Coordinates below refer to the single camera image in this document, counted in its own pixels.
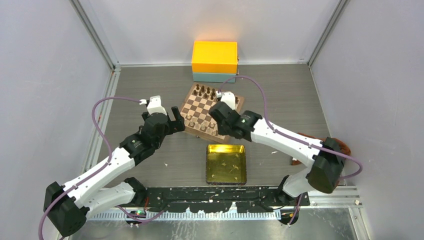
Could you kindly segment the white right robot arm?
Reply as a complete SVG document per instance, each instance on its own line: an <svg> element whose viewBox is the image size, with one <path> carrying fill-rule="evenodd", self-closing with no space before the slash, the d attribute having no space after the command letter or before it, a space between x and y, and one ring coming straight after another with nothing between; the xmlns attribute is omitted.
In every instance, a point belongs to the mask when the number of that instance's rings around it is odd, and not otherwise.
<svg viewBox="0 0 424 240"><path fill-rule="evenodd" d="M299 135L267 122L255 112L239 114L222 101L208 113L216 121L220 135L272 147L305 165L301 172L283 178L277 192L281 204L291 205L300 194L312 190L331 194L338 185L345 161L335 139L322 141Z"/></svg>

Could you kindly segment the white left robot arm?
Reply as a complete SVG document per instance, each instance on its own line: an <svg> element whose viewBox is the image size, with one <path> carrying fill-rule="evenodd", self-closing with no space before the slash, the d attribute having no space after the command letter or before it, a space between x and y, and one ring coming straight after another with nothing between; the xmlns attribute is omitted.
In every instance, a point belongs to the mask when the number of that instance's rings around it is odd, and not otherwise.
<svg viewBox="0 0 424 240"><path fill-rule="evenodd" d="M185 130L178 107L173 106L171 111L174 120L163 107L150 108L142 114L144 124L138 131L111 150L107 158L73 180L48 185L44 214L38 227L39 239L43 238L45 219L49 219L64 238L78 232L89 218L104 210L123 204L141 206L146 200L146 188L134 177L115 187L103 188L118 175L151 157L166 136Z"/></svg>

